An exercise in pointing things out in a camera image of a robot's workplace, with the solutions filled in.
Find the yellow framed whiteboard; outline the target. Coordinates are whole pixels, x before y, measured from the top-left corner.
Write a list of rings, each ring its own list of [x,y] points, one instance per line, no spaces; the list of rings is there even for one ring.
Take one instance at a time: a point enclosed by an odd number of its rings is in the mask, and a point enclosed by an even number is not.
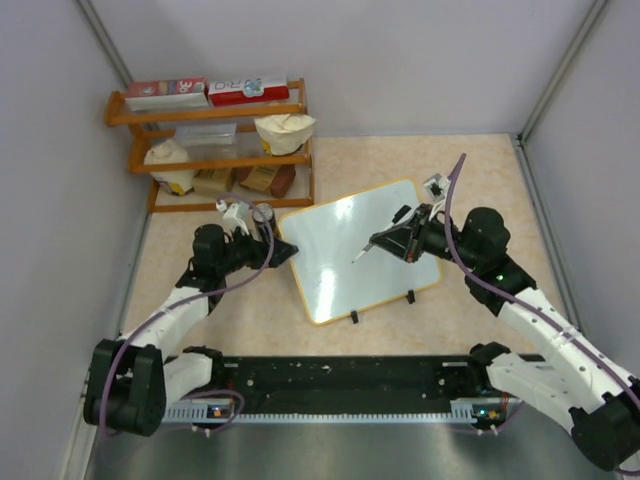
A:
[[[362,252],[402,206],[419,203],[415,182],[400,178],[279,219],[282,239],[299,249],[292,271],[312,324],[357,315],[439,283],[439,260],[431,255],[408,264],[377,247]]]

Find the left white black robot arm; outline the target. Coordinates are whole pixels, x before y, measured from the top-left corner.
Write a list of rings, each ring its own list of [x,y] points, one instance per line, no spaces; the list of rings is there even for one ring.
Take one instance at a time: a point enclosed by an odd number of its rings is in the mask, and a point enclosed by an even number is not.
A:
[[[243,268],[260,274],[298,253],[296,245],[271,235],[256,239],[218,224],[194,232],[192,256],[164,303],[135,330],[94,348],[88,371],[83,419],[89,425],[149,437],[168,407],[199,390],[216,396],[227,374],[216,366],[220,353],[207,347],[173,351],[230,291],[228,275]]]

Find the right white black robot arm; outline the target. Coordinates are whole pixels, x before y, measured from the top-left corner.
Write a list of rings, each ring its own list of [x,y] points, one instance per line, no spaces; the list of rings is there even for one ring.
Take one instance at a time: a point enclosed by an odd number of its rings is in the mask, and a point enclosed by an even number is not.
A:
[[[371,245],[406,262],[422,254],[469,268],[472,297],[516,329],[548,364],[540,369],[497,343],[473,348],[469,388],[514,395],[555,421],[580,452],[605,471],[639,452],[639,379],[599,351],[549,302],[507,253],[510,232],[494,209],[477,207],[457,229],[428,204],[371,235]]]

